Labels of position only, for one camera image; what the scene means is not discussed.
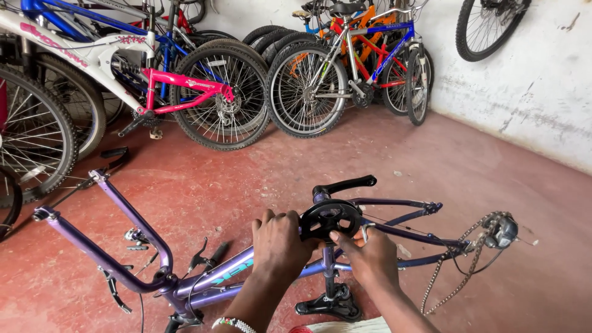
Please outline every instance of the beaded bracelet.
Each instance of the beaded bracelet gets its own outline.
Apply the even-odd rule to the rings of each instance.
[[[218,324],[226,324],[226,325],[230,325],[230,326],[234,326],[236,328],[238,328],[239,330],[243,331],[244,333],[257,333],[255,332],[254,329],[251,328],[251,326],[247,325],[245,322],[240,321],[236,318],[218,318],[214,321],[214,325],[212,325],[212,329],[214,329],[214,327],[216,327],[216,325]]]

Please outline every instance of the bicycle saddle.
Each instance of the bicycle saddle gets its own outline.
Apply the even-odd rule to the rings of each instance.
[[[351,238],[360,229],[361,219],[360,212],[348,201],[327,199],[313,205],[302,214],[299,221],[300,239],[304,241],[308,238],[319,238],[324,240],[327,246],[334,246],[329,232],[336,230]]]
[[[343,17],[345,15],[351,15],[359,11],[365,11],[366,9],[366,5],[363,2],[344,4],[341,1],[337,1],[334,5],[329,7],[329,15],[332,17]]]

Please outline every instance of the pink bicycle frame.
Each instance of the pink bicycle frame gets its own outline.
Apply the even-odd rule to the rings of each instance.
[[[232,88],[230,88],[226,84],[221,84],[209,80],[189,78],[185,75],[157,71],[153,68],[143,68],[142,72],[148,77],[148,93],[146,94],[146,109],[138,110],[140,114],[144,114],[146,110],[153,110],[155,86],[157,82],[163,82],[166,84],[196,89],[203,91],[204,93],[195,97],[195,99],[188,103],[183,103],[179,105],[169,105],[166,107],[161,107],[156,110],[153,110],[154,114],[163,114],[167,112],[173,112],[190,107],[195,107],[196,105],[202,103],[206,99],[216,94],[222,94],[224,97],[226,97],[227,102],[232,102],[234,100]]]

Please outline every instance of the white bicycle frame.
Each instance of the white bicycle frame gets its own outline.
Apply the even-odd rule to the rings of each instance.
[[[22,14],[0,9],[0,27],[30,40],[58,55],[97,80],[133,110],[144,113],[144,107],[119,83],[111,72],[113,54],[118,50],[146,52],[147,59],[155,56],[156,36],[107,36],[92,43],[65,40]]]

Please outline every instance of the black pedal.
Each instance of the black pedal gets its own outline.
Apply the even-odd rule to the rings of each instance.
[[[144,122],[146,122],[146,120],[150,120],[152,118],[154,118],[154,111],[148,110],[144,114],[142,114],[140,117],[134,119],[129,125],[127,125],[119,133],[117,133],[117,135],[119,137],[123,137],[124,135],[126,135],[127,133],[130,133],[132,130],[134,130],[139,125],[142,125]]]
[[[336,297],[333,300],[326,300],[322,294],[317,299],[297,303],[294,306],[299,315],[330,315],[342,319],[345,322],[357,322],[362,317],[362,311],[356,303],[349,287],[345,283],[334,285]]]
[[[130,245],[127,247],[128,250],[131,251],[146,251],[148,249],[148,246],[145,245]]]

